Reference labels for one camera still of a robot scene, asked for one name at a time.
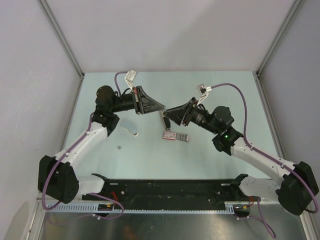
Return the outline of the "beige and black stapler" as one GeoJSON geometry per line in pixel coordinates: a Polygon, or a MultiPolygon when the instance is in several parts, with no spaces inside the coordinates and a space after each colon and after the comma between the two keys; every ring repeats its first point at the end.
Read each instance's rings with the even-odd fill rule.
{"type": "Polygon", "coordinates": [[[170,119],[164,115],[164,111],[160,111],[160,116],[162,118],[163,124],[164,124],[164,129],[168,132],[171,130],[171,122],[170,119]]]}

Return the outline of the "red white staple box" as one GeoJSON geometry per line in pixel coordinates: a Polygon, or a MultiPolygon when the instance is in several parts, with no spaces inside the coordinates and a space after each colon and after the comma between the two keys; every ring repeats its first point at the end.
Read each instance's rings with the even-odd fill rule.
{"type": "Polygon", "coordinates": [[[164,140],[189,142],[190,136],[188,134],[176,133],[171,131],[164,131],[162,138],[164,140]]]}

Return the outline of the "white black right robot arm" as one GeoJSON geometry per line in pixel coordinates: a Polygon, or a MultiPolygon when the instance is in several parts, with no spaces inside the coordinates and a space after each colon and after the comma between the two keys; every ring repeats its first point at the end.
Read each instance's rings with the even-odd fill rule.
{"type": "Polygon", "coordinates": [[[289,213],[300,216],[319,193],[319,187],[312,168],[301,161],[294,163],[270,156],[255,148],[245,136],[232,127],[234,118],[226,106],[216,107],[212,113],[197,106],[192,98],[188,103],[170,108],[164,115],[177,125],[197,126],[215,134],[212,139],[219,152],[241,159],[257,168],[268,179],[257,179],[240,174],[230,188],[231,196],[242,201],[247,196],[262,197],[278,201],[289,213]]]}

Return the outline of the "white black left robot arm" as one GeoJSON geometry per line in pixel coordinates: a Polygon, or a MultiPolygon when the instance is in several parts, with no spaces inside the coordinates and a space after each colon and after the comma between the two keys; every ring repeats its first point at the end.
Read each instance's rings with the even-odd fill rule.
{"type": "Polygon", "coordinates": [[[90,114],[84,132],[55,156],[45,155],[40,160],[37,187],[42,193],[41,201],[49,196],[58,203],[68,204],[76,196],[91,193],[100,200],[107,199],[111,188],[105,184],[105,177],[97,173],[79,176],[76,169],[85,156],[115,130],[120,120],[118,112],[134,110],[143,115],[164,109],[165,106],[148,96],[141,86],[123,95],[117,95],[108,85],[101,86],[96,92],[95,111],[90,114]]]}

